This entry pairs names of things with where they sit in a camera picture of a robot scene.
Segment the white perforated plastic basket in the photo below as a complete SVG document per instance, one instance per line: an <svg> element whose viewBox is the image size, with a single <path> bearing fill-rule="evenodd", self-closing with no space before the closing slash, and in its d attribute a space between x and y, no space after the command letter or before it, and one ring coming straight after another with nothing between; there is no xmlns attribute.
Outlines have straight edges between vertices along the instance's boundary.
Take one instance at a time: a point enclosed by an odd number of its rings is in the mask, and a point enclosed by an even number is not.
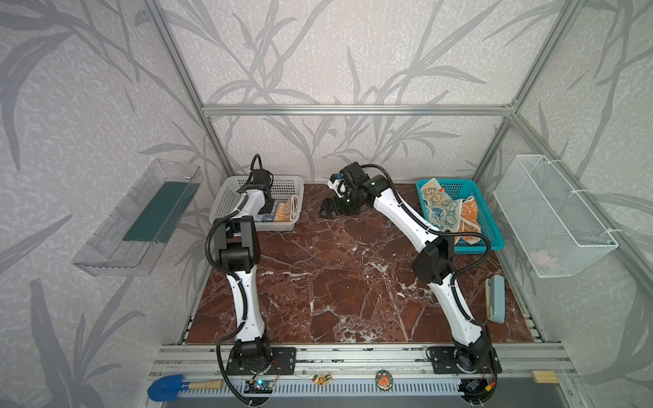
<svg viewBox="0 0 653 408"><path fill-rule="evenodd" d="M256 230L260 231L293 231L295 224L299 221L303 198L304 198L304 180L299 176L280 175L274 177L274 183L271 188L271 194L274 201L286 200L290 196L299 197L299 214L291 222L284 223L263 223L257 222L256 217L263 207L265 200L261 190L248 189L241 193L241 187L247 181L247 176L232 176L225 180L220 187L214 204L209 215L209 223L212 224L216 219L236 211L235 219L243 216L254 217Z"/></svg>

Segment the striped rabbit print towel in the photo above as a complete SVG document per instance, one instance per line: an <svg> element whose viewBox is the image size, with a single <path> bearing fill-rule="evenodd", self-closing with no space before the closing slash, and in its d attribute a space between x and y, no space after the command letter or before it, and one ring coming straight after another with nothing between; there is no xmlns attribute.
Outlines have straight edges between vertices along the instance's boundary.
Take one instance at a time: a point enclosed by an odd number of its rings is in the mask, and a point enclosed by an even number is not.
<svg viewBox="0 0 653 408"><path fill-rule="evenodd" d="M291 195L286 200L275 201L271 212L259 214L257 222L263 223L284 223L293 221L299 214L299 197Z"/></svg>

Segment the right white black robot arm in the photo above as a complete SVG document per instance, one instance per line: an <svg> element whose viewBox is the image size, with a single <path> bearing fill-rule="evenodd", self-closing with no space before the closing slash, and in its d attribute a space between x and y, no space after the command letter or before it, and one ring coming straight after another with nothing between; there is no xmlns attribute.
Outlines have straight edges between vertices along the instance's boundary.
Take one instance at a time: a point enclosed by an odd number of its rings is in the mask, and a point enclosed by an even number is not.
<svg viewBox="0 0 653 408"><path fill-rule="evenodd" d="M437 229L402 198L388 172L377 164L361 165L354 161L332 174L328 187L335 195L322 202L323 219L358 215L364 207L371 207L384 214L414 246L417 256L412 264L413 274L435 294L447 318L455 348L454 364L459 370L496 370L498 357L487 324L474 319L457 283L461 275L489 258L491 241L477 232ZM457 270L453 263L454 239L462 236L485 241L486 251L478 261Z"/></svg>

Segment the bear print towel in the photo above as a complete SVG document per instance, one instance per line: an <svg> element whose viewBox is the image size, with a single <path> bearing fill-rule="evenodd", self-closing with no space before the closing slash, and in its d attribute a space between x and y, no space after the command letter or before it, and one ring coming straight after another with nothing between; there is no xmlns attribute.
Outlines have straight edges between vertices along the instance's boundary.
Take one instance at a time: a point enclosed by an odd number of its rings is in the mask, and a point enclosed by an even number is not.
<svg viewBox="0 0 653 408"><path fill-rule="evenodd" d="M421 189L430 224L441 231L457 232L461 224L462 199L452 199L436 178L429 180Z"/></svg>

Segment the teal perforated plastic basket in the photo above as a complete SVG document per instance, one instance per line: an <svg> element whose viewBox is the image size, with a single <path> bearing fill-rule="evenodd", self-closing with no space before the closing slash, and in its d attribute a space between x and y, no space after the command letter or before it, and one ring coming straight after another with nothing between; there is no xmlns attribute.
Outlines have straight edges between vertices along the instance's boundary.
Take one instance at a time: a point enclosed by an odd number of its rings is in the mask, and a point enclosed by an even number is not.
<svg viewBox="0 0 653 408"><path fill-rule="evenodd" d="M498 229L493 215L481 194L481 190L472 180L461 178L438 178L440 190L447 193L452 200L463 200L462 219L460 227L464 230L476 231L485 235L491 242L491 251L499 251L505 248L505 241ZM423 197L422 189L431 180L418 180L417 190L420 205L425 219L433 213L429 209L427 200ZM460 238L455 245L455 253L460 255L482 254L486 251L486 243L483 240L469 242L471 238Z"/></svg>

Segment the orange patterned towel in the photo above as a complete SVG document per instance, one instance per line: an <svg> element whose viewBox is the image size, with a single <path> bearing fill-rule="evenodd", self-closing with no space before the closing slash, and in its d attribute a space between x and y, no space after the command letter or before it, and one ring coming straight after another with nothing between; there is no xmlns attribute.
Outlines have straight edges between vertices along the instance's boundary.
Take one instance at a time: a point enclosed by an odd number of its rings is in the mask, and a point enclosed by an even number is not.
<svg viewBox="0 0 653 408"><path fill-rule="evenodd" d="M460 216L458 223L459 232L474 232L481 233L481 225L478 221L479 207L476 199L471 195L466 199L460 200ZM481 238L476 236L459 236L455 238L455 243L464 241L467 245L473 246L477 244Z"/></svg>

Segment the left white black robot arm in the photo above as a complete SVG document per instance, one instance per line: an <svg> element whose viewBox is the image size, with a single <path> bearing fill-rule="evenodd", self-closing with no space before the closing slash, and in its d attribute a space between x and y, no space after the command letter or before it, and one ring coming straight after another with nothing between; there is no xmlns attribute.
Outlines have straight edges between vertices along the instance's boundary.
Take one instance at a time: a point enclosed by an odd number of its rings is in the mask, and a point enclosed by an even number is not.
<svg viewBox="0 0 653 408"><path fill-rule="evenodd" d="M226 274L232 289L237 324L232 364L253 373L263 372L272 362L270 341L258 304L256 273L260 244L255 219L261 211L273 207L273 182L274 176L269 171L252 170L237 191L239 198L233 209L213 222L204 248L207 261Z"/></svg>

